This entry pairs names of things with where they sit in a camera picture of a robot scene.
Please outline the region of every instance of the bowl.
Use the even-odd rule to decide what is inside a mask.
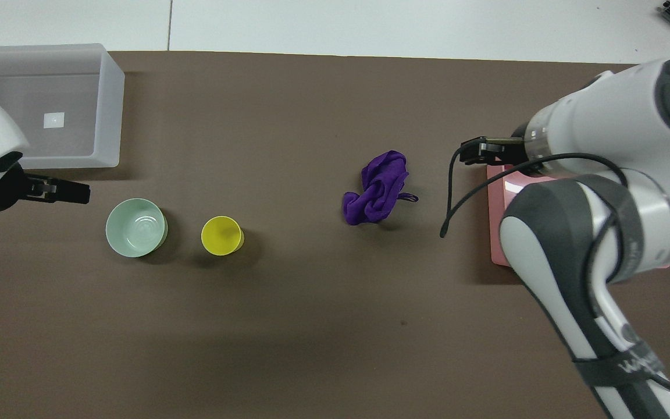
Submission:
[[[167,219],[154,202],[131,198],[110,212],[105,236],[117,254],[141,257],[162,245],[167,238],[167,228]]]

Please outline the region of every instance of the pink tray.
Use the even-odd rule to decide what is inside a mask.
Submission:
[[[510,169],[510,165],[489,165],[487,167],[487,178],[493,177],[500,172]],[[490,257],[493,263],[508,266],[508,260],[505,259],[503,250],[500,249],[500,236],[498,228],[500,219],[503,218],[503,212],[508,204],[516,198],[524,186],[529,183],[544,182],[552,180],[551,177],[529,177],[521,173],[512,173],[487,188],[487,205],[490,210]]]

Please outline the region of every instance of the yellow cup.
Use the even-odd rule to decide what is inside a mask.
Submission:
[[[205,223],[200,232],[200,241],[210,254],[228,255],[242,247],[244,233],[233,219],[219,215]]]

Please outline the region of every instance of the cup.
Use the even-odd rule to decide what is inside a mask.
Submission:
[[[131,198],[118,204],[108,215],[105,236],[115,252],[125,257],[141,257],[156,250],[167,238],[167,219],[152,201]]]
[[[203,247],[213,255],[228,255],[242,247],[244,233],[232,218],[219,215],[208,220],[200,232]]]

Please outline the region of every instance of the strap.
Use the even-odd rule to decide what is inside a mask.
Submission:
[[[619,245],[622,247],[622,265],[611,278],[611,283],[630,278],[643,259],[644,245],[643,223],[635,199],[627,188],[605,177],[582,175],[575,177],[574,180],[591,188],[593,193],[616,212],[620,234]]]
[[[401,193],[397,196],[397,199],[401,199],[402,201],[418,202],[418,197],[409,193]]]
[[[609,358],[574,360],[573,363],[590,387],[632,384],[650,379],[663,369],[663,363],[644,340]]]

